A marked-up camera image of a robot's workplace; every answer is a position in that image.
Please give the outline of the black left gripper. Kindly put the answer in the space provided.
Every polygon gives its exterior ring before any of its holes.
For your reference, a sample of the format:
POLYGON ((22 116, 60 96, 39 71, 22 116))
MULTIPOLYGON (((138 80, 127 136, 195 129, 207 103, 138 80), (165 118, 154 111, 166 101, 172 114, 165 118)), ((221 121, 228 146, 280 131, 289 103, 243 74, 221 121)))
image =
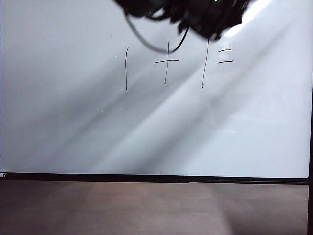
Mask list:
POLYGON ((192 29, 209 40, 219 40, 224 30, 242 23, 248 0, 186 0, 180 2, 183 13, 178 32, 192 29))

